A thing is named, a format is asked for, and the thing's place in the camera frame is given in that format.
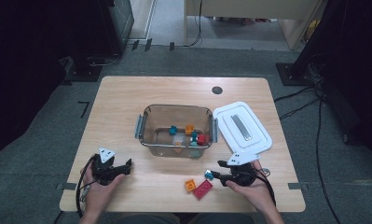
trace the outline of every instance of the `orange cube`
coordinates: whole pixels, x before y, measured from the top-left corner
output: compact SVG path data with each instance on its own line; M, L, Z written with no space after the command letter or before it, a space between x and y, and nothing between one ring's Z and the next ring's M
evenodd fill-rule
M185 184L186 184L186 191L188 192L197 188L193 179L187 180Z
M186 125L186 134L190 135L194 132L194 125L193 124L187 124Z

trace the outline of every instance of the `white container lid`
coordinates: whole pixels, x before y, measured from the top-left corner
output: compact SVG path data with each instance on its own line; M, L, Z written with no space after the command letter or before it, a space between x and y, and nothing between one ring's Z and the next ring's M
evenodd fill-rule
M259 153L271 148L272 139L246 103L236 102L216 108L214 117L233 151L228 165L258 160Z

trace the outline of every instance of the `black controller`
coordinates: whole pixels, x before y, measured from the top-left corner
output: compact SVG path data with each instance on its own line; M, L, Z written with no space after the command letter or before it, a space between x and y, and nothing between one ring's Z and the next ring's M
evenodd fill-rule
M230 175L221 175L220 173L212 171L213 177L219 179L224 187L227 186L227 180L244 187L250 186L255 182L257 174L250 162L240 166L233 166L227 165L226 161L218 161L218 165L230 169Z
M116 176L124 174L129 175L131 173L132 159L129 159L125 165L114 167L114 157L110 158L105 163L102 163L101 156L95 154L95 159L91 166L93 177L101 185L108 185Z

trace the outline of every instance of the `wooden table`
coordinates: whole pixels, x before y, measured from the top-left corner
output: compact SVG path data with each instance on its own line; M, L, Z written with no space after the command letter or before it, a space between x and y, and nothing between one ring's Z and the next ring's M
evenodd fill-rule
M212 88L219 86L221 94ZM131 174L117 188L107 211L120 212L254 212L255 209L218 179L200 201L187 193L185 182L199 185L206 170L225 173L217 161L232 155L223 135L197 160L153 156L134 138L137 117L148 105L197 105L214 111L217 107L243 101L255 112L272 138L272 148L261 154L261 164L269 168L280 212L302 212L305 202L282 132L275 105L264 78L255 77L105 77L97 93L81 139L68 182L77 183L80 170L99 147L114 150L115 166L132 158ZM65 190L63 211L76 210L76 192Z
M279 19L290 49L295 49L314 19L323 0L184 0L184 44L187 45L187 17L229 17Z

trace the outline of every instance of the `finger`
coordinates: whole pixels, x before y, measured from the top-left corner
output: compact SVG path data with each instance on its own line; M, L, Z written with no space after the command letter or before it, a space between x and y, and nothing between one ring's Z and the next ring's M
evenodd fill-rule
M122 182L124 178L125 175L116 176L116 178L114 178L114 180L107 187L110 188L111 190L114 190Z
M253 161L253 167L256 170L261 170L262 169L261 163L259 161Z

